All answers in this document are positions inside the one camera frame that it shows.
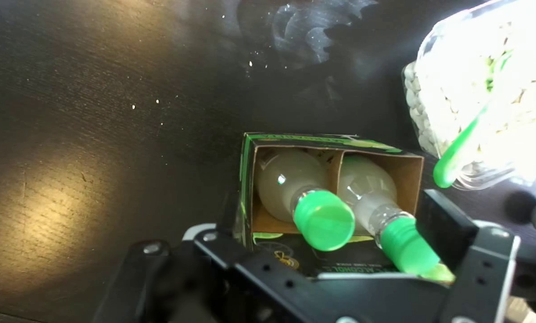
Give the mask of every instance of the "open cardboard box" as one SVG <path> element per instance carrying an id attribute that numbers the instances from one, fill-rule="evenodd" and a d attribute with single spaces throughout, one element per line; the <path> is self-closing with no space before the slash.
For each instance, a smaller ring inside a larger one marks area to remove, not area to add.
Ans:
<path id="1" fill-rule="evenodd" d="M 289 147 L 304 149 L 327 163 L 328 187 L 337 192 L 338 174 L 346 154 L 361 154 L 387 171 L 397 186 L 397 204 L 415 214 L 420 190 L 423 157 L 400 149 L 360 140 L 354 135 L 283 135 L 246 133 L 240 165 L 240 207 L 235 218 L 234 234 L 249 249 L 264 249 L 280 261 L 308 276 L 321 272 L 383 272 L 395 266 L 377 247 L 362 227 L 350 243 L 332 252 L 309 246 L 293 223 L 272 217 L 255 193 L 254 169 L 260 149 Z"/>

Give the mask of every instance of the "green plastic cap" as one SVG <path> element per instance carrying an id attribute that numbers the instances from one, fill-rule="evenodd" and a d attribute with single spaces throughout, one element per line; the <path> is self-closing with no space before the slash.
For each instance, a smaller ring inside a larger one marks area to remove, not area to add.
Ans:
<path id="1" fill-rule="evenodd" d="M 352 209 L 328 191 L 307 194 L 294 211 L 294 222 L 314 249 L 333 251 L 352 238 L 356 219 Z"/>
<path id="2" fill-rule="evenodd" d="M 421 237 L 414 218 L 399 218 L 381 233 L 381 247 L 401 272 L 427 274 L 440 262 L 440 258 Z"/>

